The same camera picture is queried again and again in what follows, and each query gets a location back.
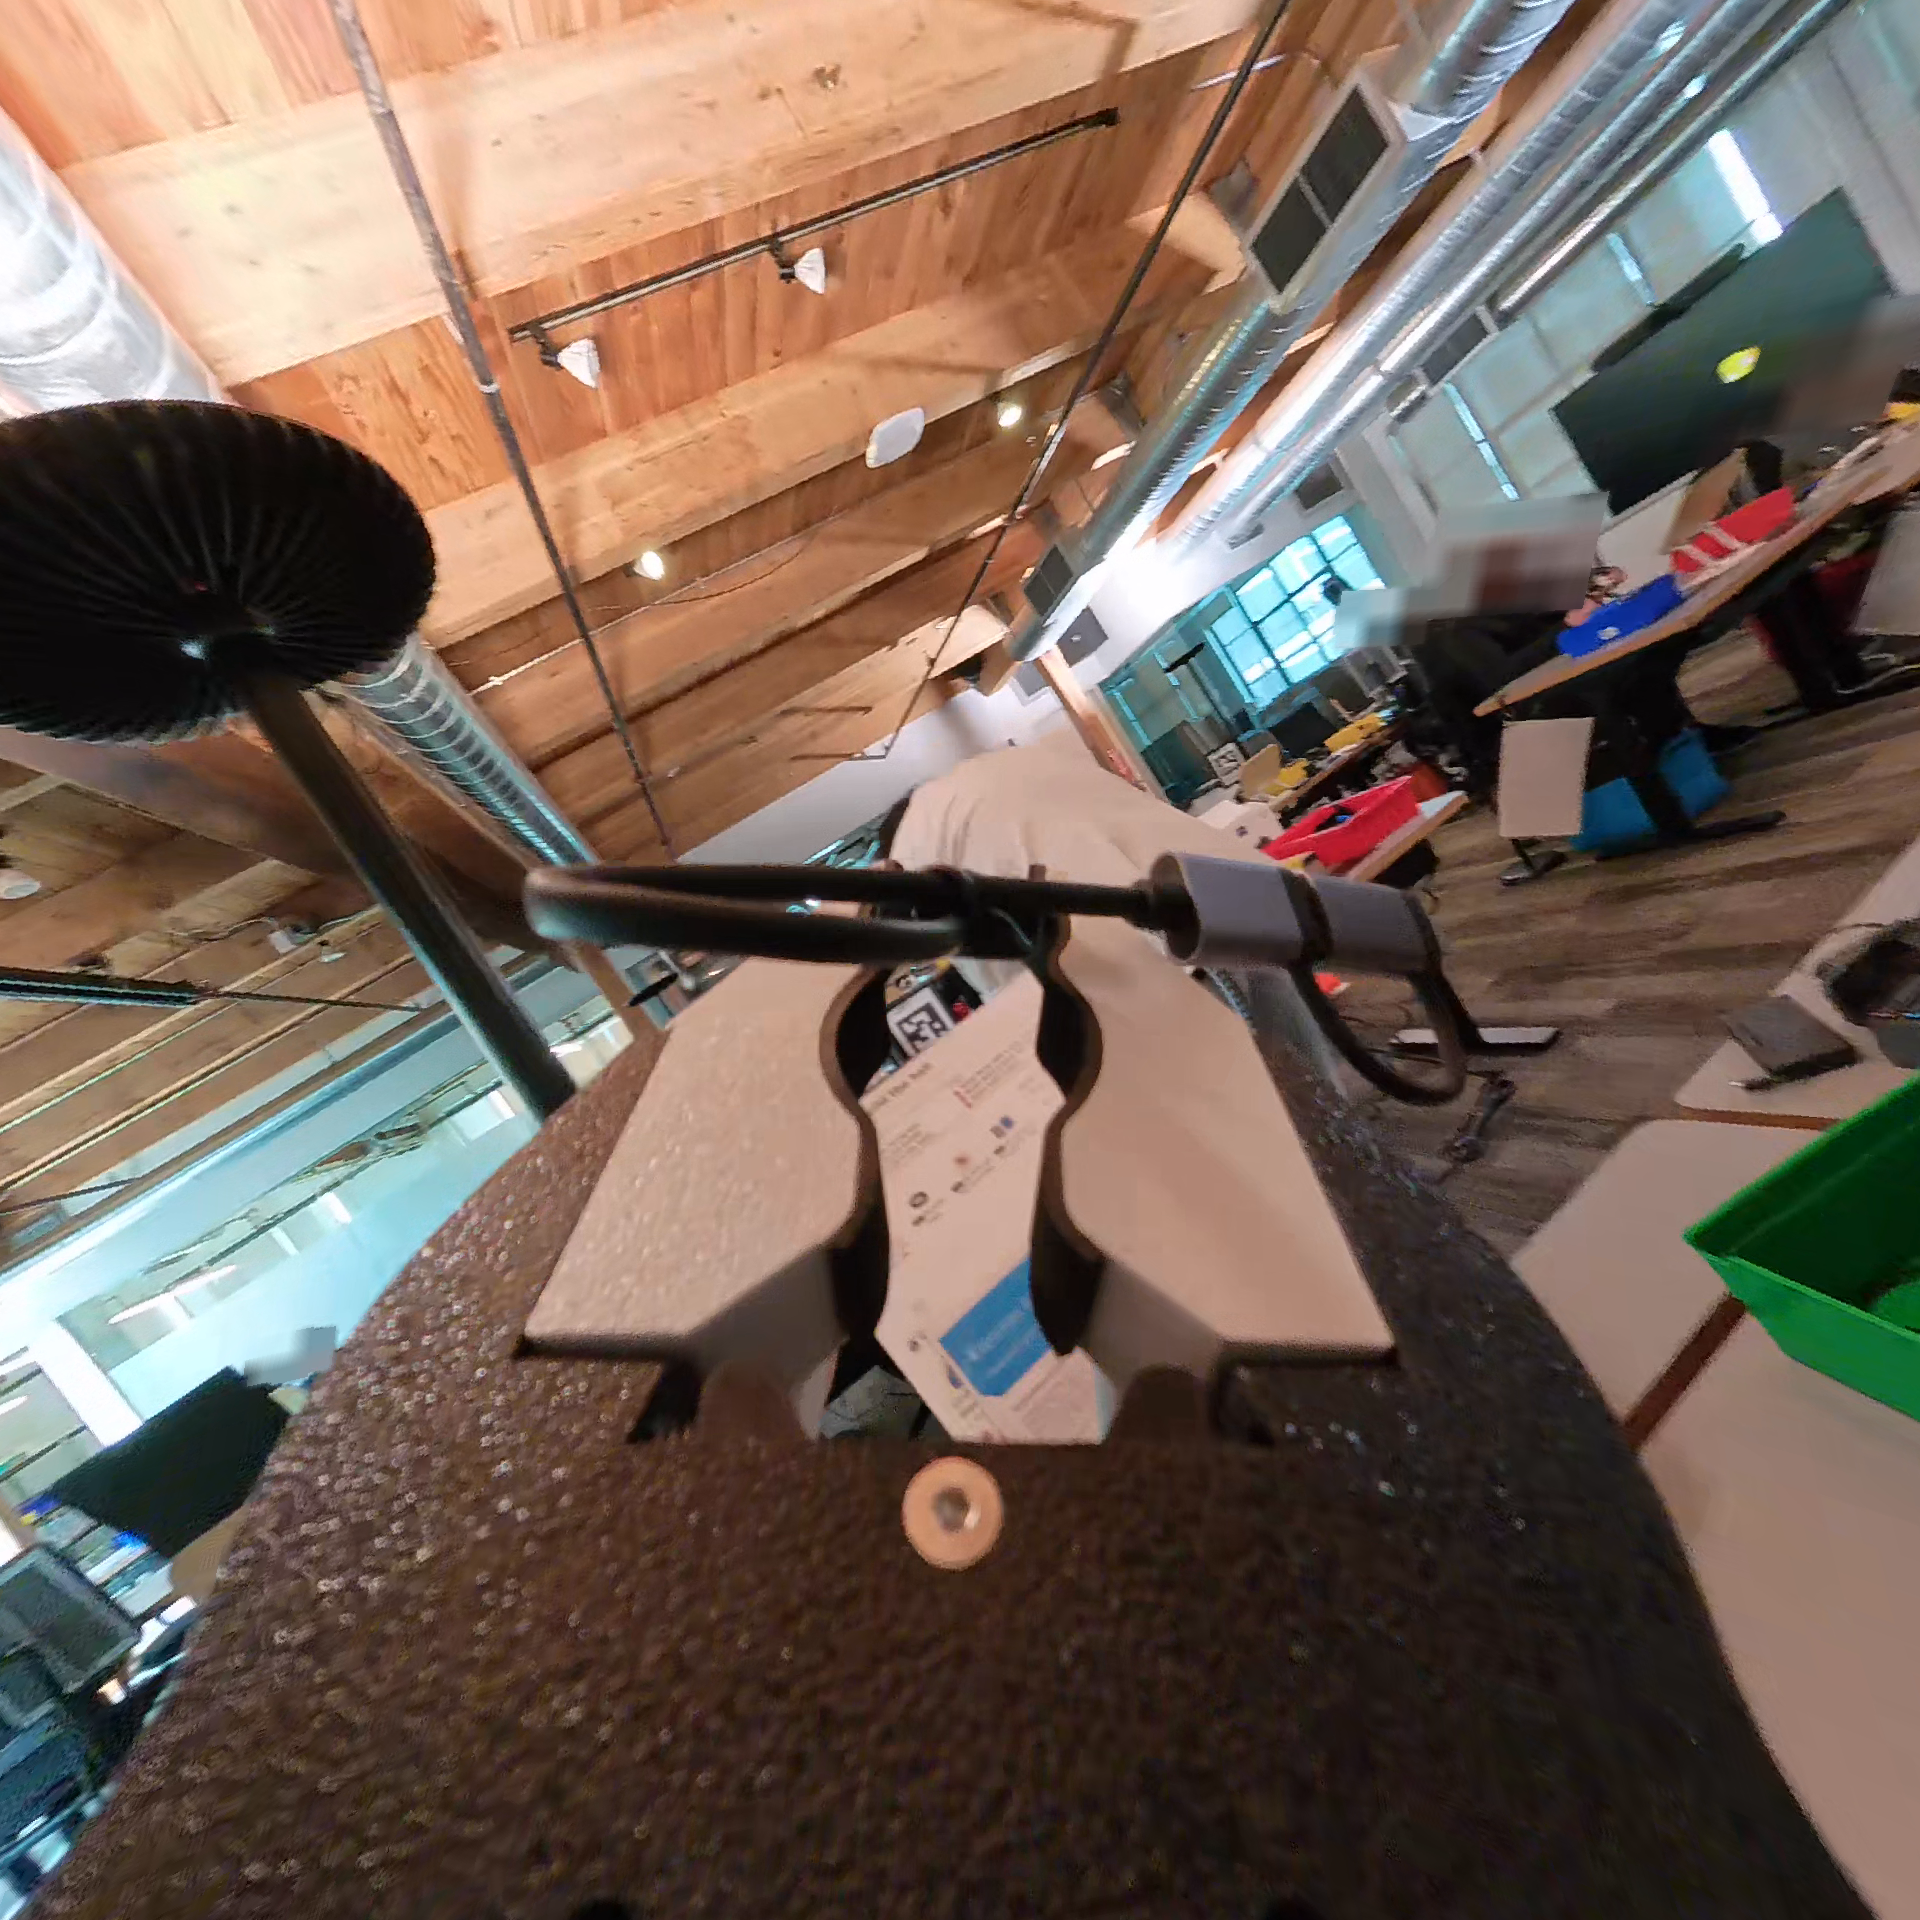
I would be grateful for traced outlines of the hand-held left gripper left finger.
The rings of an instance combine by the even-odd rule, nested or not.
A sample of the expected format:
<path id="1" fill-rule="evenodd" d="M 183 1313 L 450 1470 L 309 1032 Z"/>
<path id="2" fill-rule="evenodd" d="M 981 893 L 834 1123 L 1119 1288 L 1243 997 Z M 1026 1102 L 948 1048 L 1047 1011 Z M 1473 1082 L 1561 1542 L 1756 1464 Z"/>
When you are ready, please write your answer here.
<path id="1" fill-rule="evenodd" d="M 861 1094 L 890 1051 L 877 966 L 751 957 L 667 1030 L 522 1338 L 538 1356 L 749 1365 L 830 1400 L 890 1284 Z"/>

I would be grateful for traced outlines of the blue plastic bin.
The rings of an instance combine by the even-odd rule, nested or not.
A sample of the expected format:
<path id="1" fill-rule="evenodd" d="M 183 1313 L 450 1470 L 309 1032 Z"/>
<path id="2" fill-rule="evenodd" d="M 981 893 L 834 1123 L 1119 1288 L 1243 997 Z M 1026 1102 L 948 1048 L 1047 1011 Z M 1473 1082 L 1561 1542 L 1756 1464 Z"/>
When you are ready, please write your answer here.
<path id="1" fill-rule="evenodd" d="M 1557 639 L 1568 658 L 1586 658 L 1630 635 L 1659 625 L 1687 602 L 1675 573 L 1661 571 L 1646 585 L 1617 598 L 1597 600 L 1570 617 Z"/>

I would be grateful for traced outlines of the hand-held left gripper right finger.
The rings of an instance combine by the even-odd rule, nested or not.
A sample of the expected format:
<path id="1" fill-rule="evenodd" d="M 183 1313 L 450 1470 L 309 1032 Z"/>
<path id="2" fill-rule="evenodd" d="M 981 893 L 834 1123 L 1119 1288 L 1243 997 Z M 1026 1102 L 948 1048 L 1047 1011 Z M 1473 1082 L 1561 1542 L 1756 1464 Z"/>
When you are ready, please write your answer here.
<path id="1" fill-rule="evenodd" d="M 1117 1387 L 1152 1369 L 1382 1363 L 1396 1334 L 1254 1030 L 1134 927 L 1076 916 L 1047 960 L 1032 1303 Z"/>

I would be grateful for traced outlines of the black lamp stand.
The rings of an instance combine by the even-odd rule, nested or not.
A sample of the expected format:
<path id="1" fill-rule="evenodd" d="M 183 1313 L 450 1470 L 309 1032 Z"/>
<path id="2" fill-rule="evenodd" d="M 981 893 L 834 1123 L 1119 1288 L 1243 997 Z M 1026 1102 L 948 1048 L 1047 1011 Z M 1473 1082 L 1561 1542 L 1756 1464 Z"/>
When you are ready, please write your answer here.
<path id="1" fill-rule="evenodd" d="M 5 420 L 5 726 L 156 747 L 257 722 L 474 1040 L 547 1119 L 574 1094 L 569 1071 L 309 701 L 388 664 L 435 585 L 414 497 L 317 428 L 185 399 Z"/>

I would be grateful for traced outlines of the red plastic bin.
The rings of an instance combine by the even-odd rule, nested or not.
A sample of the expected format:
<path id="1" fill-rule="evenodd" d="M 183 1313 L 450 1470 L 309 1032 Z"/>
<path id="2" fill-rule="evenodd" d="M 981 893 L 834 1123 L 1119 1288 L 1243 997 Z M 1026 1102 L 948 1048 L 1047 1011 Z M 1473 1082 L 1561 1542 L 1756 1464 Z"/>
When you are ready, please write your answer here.
<path id="1" fill-rule="evenodd" d="M 1278 862 L 1313 862 L 1326 871 L 1346 873 L 1394 833 L 1415 823 L 1419 813 L 1421 794 L 1413 776 L 1382 780 L 1303 813 L 1266 840 L 1262 852 Z"/>
<path id="2" fill-rule="evenodd" d="M 1683 581 L 1718 575 L 1780 534 L 1789 532 L 1797 513 L 1799 503 L 1787 486 L 1764 492 L 1706 523 L 1690 540 L 1673 548 L 1669 569 Z"/>

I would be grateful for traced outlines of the silver ventilation duct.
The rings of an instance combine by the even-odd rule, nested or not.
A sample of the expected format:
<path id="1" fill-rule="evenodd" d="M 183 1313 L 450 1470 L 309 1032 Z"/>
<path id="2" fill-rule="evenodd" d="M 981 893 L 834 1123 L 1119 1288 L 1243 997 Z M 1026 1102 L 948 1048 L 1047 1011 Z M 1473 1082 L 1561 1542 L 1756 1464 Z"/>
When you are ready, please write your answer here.
<path id="1" fill-rule="evenodd" d="M 1313 275 L 1295 311 L 1280 313 L 1266 300 L 1241 236 L 1247 275 L 1235 300 L 1142 430 L 1105 503 L 1082 532 L 1045 555 L 1028 592 L 1030 612 L 1008 637 L 1012 658 L 1026 662 L 1055 648 L 1098 590 L 1119 577 L 1125 555 L 1220 451 L 1289 350 L 1307 342 L 1311 323 L 1353 290 L 1357 269 L 1417 193 L 1450 156 L 1466 152 L 1468 131 L 1568 11 L 1568 3 L 1460 3 L 1419 50 L 1373 56 L 1355 67 L 1347 83 L 1373 79 L 1400 106 L 1406 160 Z M 1179 517 L 1171 555 L 1187 559 L 1295 488 L 1349 430 L 1377 416 L 1429 348 L 1475 317 L 1524 259 L 1557 240 L 1632 162 L 1652 160 L 1663 137 L 1721 104 L 1729 85 L 1745 77 L 1749 56 L 1789 52 L 1836 11 L 1838 3 L 1607 3 L 1256 416 L 1222 476 Z"/>
<path id="2" fill-rule="evenodd" d="M 30 412 L 123 399 L 231 400 L 9 114 L 3 375 Z M 388 747 L 538 862 L 592 856 L 563 805 L 421 637 L 338 687 Z"/>

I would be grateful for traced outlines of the green plastic bin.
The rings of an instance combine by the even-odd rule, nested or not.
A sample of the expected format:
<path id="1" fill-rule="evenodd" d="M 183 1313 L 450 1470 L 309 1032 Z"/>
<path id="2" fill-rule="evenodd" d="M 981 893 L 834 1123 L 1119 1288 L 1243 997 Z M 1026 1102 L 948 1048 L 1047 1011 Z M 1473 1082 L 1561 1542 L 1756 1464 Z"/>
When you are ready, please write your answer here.
<path id="1" fill-rule="evenodd" d="M 1687 1228 L 1797 1363 L 1919 1416 L 1919 1084 L 1816 1135 Z"/>

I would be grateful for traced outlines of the short black cable grey plug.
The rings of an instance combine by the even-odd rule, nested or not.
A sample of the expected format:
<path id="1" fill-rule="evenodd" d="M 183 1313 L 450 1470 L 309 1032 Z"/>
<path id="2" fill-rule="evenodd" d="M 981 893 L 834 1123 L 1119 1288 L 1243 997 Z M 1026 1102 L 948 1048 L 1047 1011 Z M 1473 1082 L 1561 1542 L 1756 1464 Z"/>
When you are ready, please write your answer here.
<path id="1" fill-rule="evenodd" d="M 1470 1079 L 1471 1019 L 1444 970 L 1442 947 L 1427 908 L 1409 893 L 1375 881 L 1315 881 L 1318 933 L 1315 955 L 1297 968 L 1297 986 L 1313 1020 L 1338 1055 L 1373 1088 L 1411 1108 L 1442 1108 Z M 1439 1081 L 1423 1082 L 1375 1053 L 1322 988 L 1324 972 L 1361 972 L 1406 984 L 1435 1034 Z"/>

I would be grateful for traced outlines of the instruction sheet on wooden stand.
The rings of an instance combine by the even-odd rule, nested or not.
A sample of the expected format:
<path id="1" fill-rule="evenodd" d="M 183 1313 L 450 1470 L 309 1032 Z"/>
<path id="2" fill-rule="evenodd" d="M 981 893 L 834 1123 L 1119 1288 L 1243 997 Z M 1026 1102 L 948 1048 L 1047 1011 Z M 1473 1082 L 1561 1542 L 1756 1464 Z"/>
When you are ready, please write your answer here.
<path id="1" fill-rule="evenodd" d="M 1037 1057 L 1041 988 L 1006 984 L 863 1096 L 881 1146 L 892 1270 L 879 1342 L 960 1441 L 1105 1437 L 1115 1389 L 1055 1352 L 1030 1247 L 1063 1092 Z"/>

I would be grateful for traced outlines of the white air vent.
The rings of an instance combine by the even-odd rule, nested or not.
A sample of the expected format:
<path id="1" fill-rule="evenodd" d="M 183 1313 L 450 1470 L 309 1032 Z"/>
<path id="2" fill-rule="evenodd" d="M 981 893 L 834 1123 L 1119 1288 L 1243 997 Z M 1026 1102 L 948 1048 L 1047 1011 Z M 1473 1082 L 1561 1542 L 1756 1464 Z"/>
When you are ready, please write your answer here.
<path id="1" fill-rule="evenodd" d="M 1357 214 L 1408 149 L 1406 120 L 1390 94 L 1373 79 L 1347 83 L 1305 156 L 1243 234 L 1249 271 L 1276 311 L 1301 306 L 1313 275 L 1351 236 Z"/>

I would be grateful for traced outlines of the black track light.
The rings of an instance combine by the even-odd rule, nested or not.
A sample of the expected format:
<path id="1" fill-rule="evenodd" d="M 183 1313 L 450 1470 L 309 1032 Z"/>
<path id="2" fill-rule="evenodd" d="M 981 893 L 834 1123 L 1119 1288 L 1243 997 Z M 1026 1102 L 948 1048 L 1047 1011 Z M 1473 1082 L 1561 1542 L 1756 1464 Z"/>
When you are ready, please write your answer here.
<path id="1" fill-rule="evenodd" d="M 512 346 L 536 348 L 541 364 L 561 369 L 565 360 L 561 335 L 565 331 L 586 327 L 588 323 L 619 313 L 638 302 L 654 300 L 685 286 L 695 286 L 710 276 L 726 275 L 735 267 L 757 261 L 770 261 L 784 284 L 801 284 L 805 290 L 820 298 L 828 292 L 832 282 L 832 265 L 826 257 L 828 238 L 900 205 L 910 205 L 923 197 L 943 193 L 950 185 L 991 174 L 997 168 L 1012 164 L 1014 160 L 1039 156 L 1041 152 L 1067 141 L 1101 131 L 1117 131 L 1121 123 L 1123 112 L 1117 106 L 1074 114 L 1067 120 L 1055 121 L 1055 125 L 1049 125 L 1043 131 L 1032 131 L 999 141 L 997 145 L 985 147 L 960 160 L 950 160 L 908 180 L 900 180 L 888 187 L 863 193 L 809 218 L 774 226 L 768 232 L 735 242 L 718 251 L 710 251 L 698 259 L 685 261 L 679 267 L 654 275 L 642 275 L 603 294 L 596 294 L 586 300 L 571 300 L 563 306 L 549 307 L 547 311 L 512 323 L 509 327 L 509 342 Z"/>

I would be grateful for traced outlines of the black hub cable grey plug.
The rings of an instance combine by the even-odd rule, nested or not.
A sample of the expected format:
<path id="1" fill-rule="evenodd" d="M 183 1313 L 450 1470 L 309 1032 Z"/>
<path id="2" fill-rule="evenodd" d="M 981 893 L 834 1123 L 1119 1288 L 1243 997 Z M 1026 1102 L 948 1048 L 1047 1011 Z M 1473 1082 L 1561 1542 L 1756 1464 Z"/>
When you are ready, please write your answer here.
<path id="1" fill-rule="evenodd" d="M 698 947 L 778 962 L 900 966 L 1026 957 L 1047 924 L 1111 920 L 1187 966 L 1307 962 L 1330 922 L 1303 875 L 1272 862 L 1163 856 L 1129 885 L 974 869 L 778 864 L 547 865 L 522 885 L 557 943 Z"/>

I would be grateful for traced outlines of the black monitor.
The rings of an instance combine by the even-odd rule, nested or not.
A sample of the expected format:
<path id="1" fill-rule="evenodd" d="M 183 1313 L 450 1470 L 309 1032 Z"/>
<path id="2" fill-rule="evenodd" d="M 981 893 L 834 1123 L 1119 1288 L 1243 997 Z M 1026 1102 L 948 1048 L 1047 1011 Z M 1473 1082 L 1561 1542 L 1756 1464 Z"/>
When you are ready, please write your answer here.
<path id="1" fill-rule="evenodd" d="M 1894 286 L 1843 189 L 1727 255 L 1597 358 L 1553 414 L 1613 515 L 1768 435 L 1834 377 Z"/>

